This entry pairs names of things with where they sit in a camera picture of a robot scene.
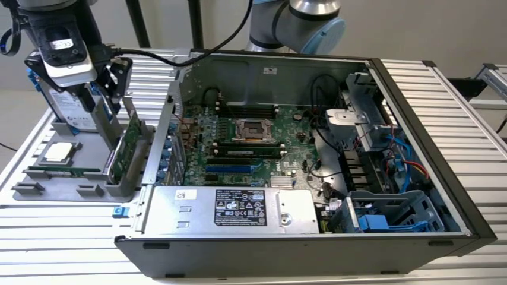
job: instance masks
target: electronic component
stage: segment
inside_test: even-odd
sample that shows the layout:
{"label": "electronic component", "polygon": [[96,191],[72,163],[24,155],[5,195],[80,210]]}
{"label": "electronic component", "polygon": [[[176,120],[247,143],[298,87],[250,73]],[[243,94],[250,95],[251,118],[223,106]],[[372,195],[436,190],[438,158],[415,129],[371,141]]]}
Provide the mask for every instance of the electronic component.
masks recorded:
{"label": "electronic component", "polygon": [[302,114],[294,114],[292,119],[294,119],[296,122],[300,122],[300,121],[303,120],[303,115],[302,115]]}
{"label": "electronic component", "polygon": [[204,176],[206,181],[219,181],[219,176],[216,174],[208,174]]}
{"label": "electronic component", "polygon": [[235,121],[236,136],[232,139],[248,143],[272,143],[275,142],[271,134],[270,120],[240,119]]}
{"label": "electronic component", "polygon": [[138,140],[142,135],[142,121],[134,111],[127,130],[120,138],[120,142],[108,159],[104,174],[108,175],[111,183],[117,183],[127,172],[136,150]]}
{"label": "electronic component", "polygon": [[262,159],[280,159],[284,153],[284,144],[251,144],[251,143],[234,143],[218,142],[214,144],[214,155],[216,157],[228,158],[262,158]]}
{"label": "electronic component", "polygon": [[251,165],[248,159],[219,159],[212,158],[206,160],[206,164],[224,164],[224,165]]}
{"label": "electronic component", "polygon": [[41,162],[65,162],[75,151],[76,145],[72,142],[56,142],[49,146]]}
{"label": "electronic component", "polygon": [[302,170],[303,170],[304,173],[308,172],[308,162],[307,162],[306,159],[304,159],[304,161],[303,161],[303,163],[302,163]]}
{"label": "electronic component", "polygon": [[304,139],[306,139],[306,137],[307,137],[307,135],[306,135],[304,132],[298,132],[296,135],[295,135],[295,137],[298,138],[299,142],[303,142]]}
{"label": "electronic component", "polygon": [[250,166],[207,166],[206,172],[216,173],[251,173]]}
{"label": "electronic component", "polygon": [[292,189],[294,178],[291,176],[271,176],[270,187]]}
{"label": "electronic component", "polygon": [[274,119],[276,117],[275,107],[231,106],[223,102],[218,108],[216,114],[220,118]]}
{"label": "electronic component", "polygon": [[147,219],[146,231],[164,235],[319,233],[311,191],[216,187],[156,187],[150,205],[156,215]]}

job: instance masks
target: blue latch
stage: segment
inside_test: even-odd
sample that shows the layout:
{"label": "blue latch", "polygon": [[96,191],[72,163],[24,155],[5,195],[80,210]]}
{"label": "blue latch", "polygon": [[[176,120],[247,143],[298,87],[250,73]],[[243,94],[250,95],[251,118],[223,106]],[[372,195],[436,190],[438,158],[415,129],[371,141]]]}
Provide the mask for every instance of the blue latch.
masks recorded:
{"label": "blue latch", "polygon": [[128,218],[128,210],[130,210],[128,207],[121,207],[121,206],[115,207],[112,210],[112,217],[115,219]]}
{"label": "blue latch", "polygon": [[359,227],[364,232],[418,233],[428,231],[428,222],[390,226],[384,215],[363,215],[359,218]]}

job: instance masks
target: black cable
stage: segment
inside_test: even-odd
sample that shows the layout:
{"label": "black cable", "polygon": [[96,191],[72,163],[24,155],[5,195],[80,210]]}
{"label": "black cable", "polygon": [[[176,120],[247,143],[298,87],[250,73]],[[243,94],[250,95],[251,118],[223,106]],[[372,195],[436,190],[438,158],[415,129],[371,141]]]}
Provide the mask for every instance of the black cable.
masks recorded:
{"label": "black cable", "polygon": [[[312,82],[311,82],[311,87],[310,87],[310,88],[311,88],[311,89],[310,89],[310,103],[311,103],[311,110],[312,110],[312,111],[314,111],[314,107],[315,107],[315,104],[314,104],[314,97],[315,97],[315,90],[316,90],[316,88],[315,88],[315,84],[318,83],[319,79],[320,79],[320,78],[324,78],[324,77],[331,78],[331,79],[334,80],[334,82],[335,82],[338,88],[340,88],[339,81],[338,81],[338,79],[336,79],[332,75],[330,75],[330,74],[320,74],[318,77],[314,78],[314,80],[312,80]],[[324,90],[323,90],[322,87],[318,87],[318,90],[320,90],[320,92],[324,93]]]}
{"label": "black cable", "polygon": [[[21,30],[29,27],[27,18],[21,17],[17,13],[17,2],[12,0],[9,3],[12,27],[4,32],[0,38],[0,54],[5,56],[15,56],[21,47]],[[11,39],[11,48],[7,50],[7,42]]]}
{"label": "black cable", "polygon": [[212,53],[215,53],[219,49],[222,49],[232,41],[232,39],[236,37],[236,35],[242,31],[242,29],[244,27],[244,24],[247,23],[248,17],[250,17],[251,12],[252,12],[252,6],[254,6],[254,0],[248,0],[247,13],[246,13],[243,21],[240,22],[240,25],[239,25],[238,29],[235,30],[235,32],[232,33],[232,35],[214,49],[210,49],[200,56],[198,56],[196,58],[192,58],[192,59],[187,60],[183,63],[178,63],[178,62],[170,61],[168,59],[163,58],[162,56],[159,56],[159,55],[156,55],[156,54],[154,54],[151,52],[147,52],[144,50],[138,50],[138,49],[116,49],[115,52],[113,52],[113,56],[120,56],[120,55],[143,55],[143,56],[148,56],[151,58],[155,58],[156,60],[162,61],[163,63],[166,63],[166,64],[168,64],[168,65],[171,65],[174,67],[187,67],[188,65],[195,64],[198,61],[200,61],[202,59],[204,59],[206,57],[208,57]]}
{"label": "black cable", "polygon": [[[311,124],[311,121],[314,121],[315,119],[319,119],[320,118],[320,116],[315,116],[311,120],[310,120],[310,124]],[[336,146],[334,146],[332,144],[331,144],[331,142],[328,141],[328,140],[326,140],[326,137],[323,136],[323,134],[322,134],[322,132],[319,131],[319,122],[315,122],[316,124],[315,124],[315,130],[316,130],[316,134],[319,134],[319,137],[320,137],[320,139],[324,141],[324,143],[338,152],[338,153],[340,153],[340,150],[339,150],[339,148],[336,147]]]}
{"label": "black cable", "polygon": [[220,89],[218,87],[208,87],[204,92],[203,92],[203,98],[200,100],[200,106],[204,106],[204,102],[206,102],[206,95],[210,91],[215,90],[219,94],[220,94]]}
{"label": "black cable", "polygon": [[316,178],[328,178],[328,177],[331,177],[331,176],[334,176],[334,175],[342,174],[342,172],[336,172],[336,173],[334,173],[334,174],[324,175],[324,176],[322,176],[322,175],[316,175],[316,174],[314,173],[314,166],[316,165],[318,161],[319,161],[319,160],[316,160],[316,161],[314,162],[314,164],[311,165],[310,170],[308,170],[310,174],[312,174]]}
{"label": "black cable", "polygon": [[500,127],[499,127],[498,130],[496,130],[496,133],[498,133],[498,134],[499,134],[499,133],[502,132],[502,130],[504,129],[506,124],[507,124],[507,118],[504,119],[504,121],[503,121],[502,124],[500,124]]}
{"label": "black cable", "polygon": [[17,151],[17,149],[15,149],[13,147],[9,147],[8,145],[4,145],[1,142],[0,142],[0,146],[7,148],[8,150]]}

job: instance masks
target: cpu socket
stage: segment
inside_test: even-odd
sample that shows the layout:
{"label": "cpu socket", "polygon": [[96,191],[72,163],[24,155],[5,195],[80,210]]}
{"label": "cpu socket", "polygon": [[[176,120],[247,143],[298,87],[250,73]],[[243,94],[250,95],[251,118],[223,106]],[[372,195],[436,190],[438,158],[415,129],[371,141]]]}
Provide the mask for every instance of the cpu socket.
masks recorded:
{"label": "cpu socket", "polygon": [[235,120],[236,136],[234,141],[246,143],[272,143],[272,123],[270,120],[240,119]]}

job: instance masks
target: motherboard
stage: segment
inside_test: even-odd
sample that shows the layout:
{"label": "motherboard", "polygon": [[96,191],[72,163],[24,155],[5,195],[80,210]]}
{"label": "motherboard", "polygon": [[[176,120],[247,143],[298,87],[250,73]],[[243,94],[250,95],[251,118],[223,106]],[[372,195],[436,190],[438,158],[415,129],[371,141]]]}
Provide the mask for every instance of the motherboard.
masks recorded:
{"label": "motherboard", "polygon": [[220,112],[188,106],[180,129],[184,185],[316,188],[320,182],[308,175],[319,157],[310,121],[302,107],[228,106]]}

